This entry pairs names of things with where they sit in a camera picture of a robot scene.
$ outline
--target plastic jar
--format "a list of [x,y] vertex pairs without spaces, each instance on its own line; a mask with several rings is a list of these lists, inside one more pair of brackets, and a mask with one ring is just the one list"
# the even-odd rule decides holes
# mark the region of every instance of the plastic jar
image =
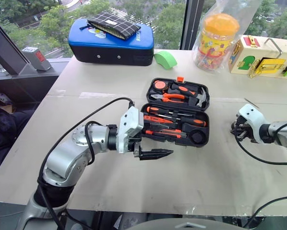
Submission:
[[218,13],[205,18],[198,50],[194,54],[196,65],[204,70],[217,69],[238,30],[239,22],[228,14]]

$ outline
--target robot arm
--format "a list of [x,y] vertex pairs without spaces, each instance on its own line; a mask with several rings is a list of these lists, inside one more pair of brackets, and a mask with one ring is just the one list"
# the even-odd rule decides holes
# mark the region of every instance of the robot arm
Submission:
[[[108,150],[116,150],[118,153],[133,151],[134,156],[140,160],[154,160],[173,153],[167,149],[142,151],[140,142],[141,130],[144,126],[143,116],[142,112],[131,106],[122,115],[119,128],[116,125],[88,125],[88,136],[94,154]],[[77,127],[66,137],[64,142],[51,152],[43,169],[43,181],[39,183],[39,186],[42,187],[42,191],[46,194],[48,202],[57,216],[60,216],[66,209],[76,183],[92,160],[84,126]],[[34,222],[41,219],[48,220],[51,217],[39,187],[30,198],[17,230],[36,229]]]
[[231,126],[231,133],[234,134],[237,125],[236,132],[239,141],[249,138],[253,143],[275,143],[287,148],[287,126],[277,132],[287,122],[269,123],[264,115],[251,104],[243,106],[237,117],[237,120]]

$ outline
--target plaid fabric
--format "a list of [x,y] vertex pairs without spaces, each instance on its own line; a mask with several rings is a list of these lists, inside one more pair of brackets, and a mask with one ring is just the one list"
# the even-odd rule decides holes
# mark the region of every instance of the plaid fabric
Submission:
[[87,22],[92,26],[123,40],[128,39],[140,29],[140,26],[105,11],[94,16],[92,19],[87,20]]

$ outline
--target table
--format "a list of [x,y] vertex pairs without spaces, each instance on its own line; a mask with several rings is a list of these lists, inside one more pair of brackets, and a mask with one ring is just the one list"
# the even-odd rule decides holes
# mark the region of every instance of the table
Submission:
[[[287,120],[287,80],[197,69],[191,51],[170,50],[178,65],[164,70],[151,66],[81,63],[74,57],[44,98],[0,167],[0,201],[26,204],[36,189],[40,164],[65,130],[108,101],[128,96],[141,108],[156,77],[208,87],[211,100],[210,138],[202,148],[181,147],[143,138],[144,150],[166,148],[174,153],[155,161],[139,161],[132,153],[96,155],[71,196],[70,208],[102,211],[245,216],[275,198],[287,196],[287,166],[262,164],[244,153],[230,134],[236,112],[246,103],[259,106],[267,120]],[[100,111],[93,120],[119,124],[127,102]],[[276,145],[242,143],[268,161],[287,161],[287,150]],[[287,200],[260,215],[287,216]]]

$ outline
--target glass window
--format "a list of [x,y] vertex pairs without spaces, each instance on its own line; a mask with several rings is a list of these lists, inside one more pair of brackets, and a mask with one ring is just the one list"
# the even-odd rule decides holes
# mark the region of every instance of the glass window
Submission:
[[287,39],[287,0],[263,0],[245,34]]
[[0,0],[0,25],[19,49],[34,46],[46,58],[68,58],[74,20],[107,10],[151,26],[156,48],[179,49],[185,8],[186,0]]

